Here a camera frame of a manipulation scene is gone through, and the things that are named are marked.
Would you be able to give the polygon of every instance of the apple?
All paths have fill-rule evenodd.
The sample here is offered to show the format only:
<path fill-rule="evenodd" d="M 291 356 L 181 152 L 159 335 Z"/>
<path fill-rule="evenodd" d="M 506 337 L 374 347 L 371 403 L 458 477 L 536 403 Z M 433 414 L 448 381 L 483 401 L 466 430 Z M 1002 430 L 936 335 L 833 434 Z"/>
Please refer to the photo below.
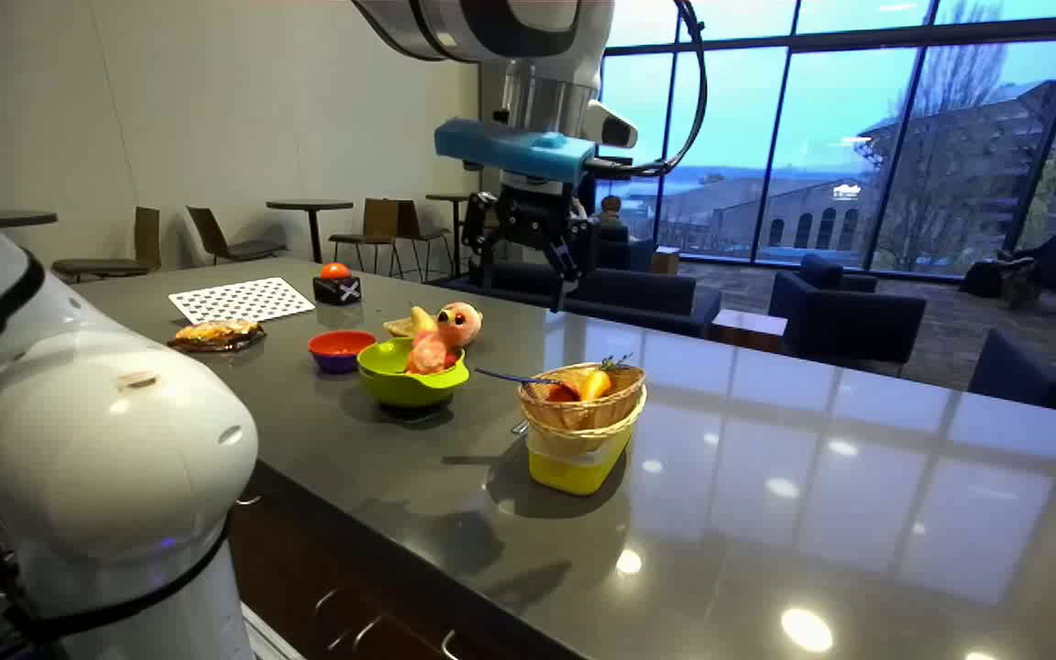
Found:
<path fill-rule="evenodd" d="M 351 270 L 347 270 L 347 265 L 332 259 L 332 265 L 320 265 L 314 280 L 343 282 L 343 280 L 351 280 Z"/>

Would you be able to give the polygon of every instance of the green bowl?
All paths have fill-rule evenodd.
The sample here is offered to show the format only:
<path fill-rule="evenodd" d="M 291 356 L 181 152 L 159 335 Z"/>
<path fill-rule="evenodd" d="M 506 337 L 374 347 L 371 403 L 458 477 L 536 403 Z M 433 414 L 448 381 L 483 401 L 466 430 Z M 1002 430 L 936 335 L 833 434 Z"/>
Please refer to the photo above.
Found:
<path fill-rule="evenodd" d="M 374 340 L 354 352 L 354 374 L 382 406 L 436 406 L 470 381 L 466 361 L 436 374 L 407 374 L 407 352 L 407 340 Z"/>

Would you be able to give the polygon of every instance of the reflective countertop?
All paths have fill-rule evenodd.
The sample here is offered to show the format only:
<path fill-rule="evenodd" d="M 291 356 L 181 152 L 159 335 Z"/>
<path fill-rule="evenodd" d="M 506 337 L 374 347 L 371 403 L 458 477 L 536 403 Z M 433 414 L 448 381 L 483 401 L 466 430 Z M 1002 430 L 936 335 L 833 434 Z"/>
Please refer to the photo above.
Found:
<path fill-rule="evenodd" d="M 148 337 L 167 293 L 310 265 L 161 270 L 82 293 Z M 593 500 L 527 482 L 513 384 L 390 419 L 308 337 L 474 299 L 470 362 L 536 374 L 632 352 L 649 406 Z M 363 303 L 206 361 L 261 462 L 582 658 L 1056 658 L 1056 412 L 363 276 Z"/>

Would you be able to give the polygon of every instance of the wall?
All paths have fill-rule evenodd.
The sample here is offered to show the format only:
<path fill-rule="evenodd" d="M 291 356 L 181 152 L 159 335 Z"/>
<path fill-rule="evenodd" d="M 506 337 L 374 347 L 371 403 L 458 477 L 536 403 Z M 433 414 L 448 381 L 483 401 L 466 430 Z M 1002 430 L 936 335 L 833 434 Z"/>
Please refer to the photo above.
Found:
<path fill-rule="evenodd" d="M 60 211 L 12 231 L 43 259 L 126 251 L 137 202 L 172 231 L 184 205 L 235 235 L 280 221 L 308 252 L 268 197 L 466 192 L 429 137 L 474 109 L 470 67 L 393 56 L 343 0 L 0 0 L 0 205 Z"/>

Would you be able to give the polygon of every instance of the chessboard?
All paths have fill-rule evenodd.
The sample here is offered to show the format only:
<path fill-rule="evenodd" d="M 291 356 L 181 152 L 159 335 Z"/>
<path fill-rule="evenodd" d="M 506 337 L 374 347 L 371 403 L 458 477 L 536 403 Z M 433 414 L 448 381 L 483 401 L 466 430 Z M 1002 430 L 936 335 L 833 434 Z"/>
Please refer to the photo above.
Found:
<path fill-rule="evenodd" d="M 172 309 L 192 323 L 232 323 L 232 318 L 282 318 L 310 310 L 310 299 L 282 280 L 248 280 L 209 290 L 167 293 Z"/>

